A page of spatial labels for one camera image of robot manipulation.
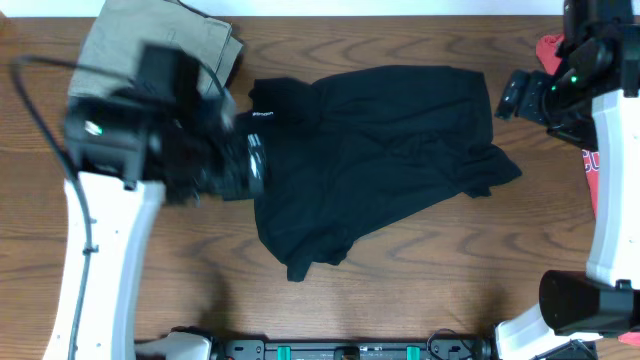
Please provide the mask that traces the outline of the black polo shirt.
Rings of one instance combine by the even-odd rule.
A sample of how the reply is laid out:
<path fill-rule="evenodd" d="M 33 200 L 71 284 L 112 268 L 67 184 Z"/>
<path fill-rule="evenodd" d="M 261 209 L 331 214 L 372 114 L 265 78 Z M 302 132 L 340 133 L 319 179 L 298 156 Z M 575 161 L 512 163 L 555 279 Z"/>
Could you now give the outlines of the black polo shirt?
<path fill-rule="evenodd" d="M 312 83 L 258 79 L 249 96 L 240 122 L 267 160 L 258 236 L 291 282 L 340 264 L 369 233 L 521 174 L 493 142 L 480 72 L 387 65 Z"/>

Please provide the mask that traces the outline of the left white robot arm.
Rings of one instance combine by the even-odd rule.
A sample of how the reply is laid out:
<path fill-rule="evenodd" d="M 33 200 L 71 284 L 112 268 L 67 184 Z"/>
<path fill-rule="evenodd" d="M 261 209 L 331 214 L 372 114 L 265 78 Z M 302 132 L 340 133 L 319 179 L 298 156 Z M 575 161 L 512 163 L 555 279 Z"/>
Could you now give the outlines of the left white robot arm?
<path fill-rule="evenodd" d="M 65 118 L 68 238 L 48 359 L 209 359 L 212 337 L 175 329 L 137 342 L 145 254 L 160 208 L 263 191 L 261 139 L 235 127 L 229 95 L 81 97 Z"/>

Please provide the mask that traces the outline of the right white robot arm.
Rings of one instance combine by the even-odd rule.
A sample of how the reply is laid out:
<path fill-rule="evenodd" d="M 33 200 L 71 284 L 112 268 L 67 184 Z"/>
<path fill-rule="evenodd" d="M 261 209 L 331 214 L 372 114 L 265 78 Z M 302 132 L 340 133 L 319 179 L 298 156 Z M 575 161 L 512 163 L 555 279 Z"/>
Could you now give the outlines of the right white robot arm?
<path fill-rule="evenodd" d="M 554 74 L 517 70 L 495 115 L 596 151 L 598 202 L 584 271 L 547 271 L 537 303 L 499 323 L 486 359 L 553 359 L 639 331 L 639 25 L 630 0 L 566 0 Z"/>

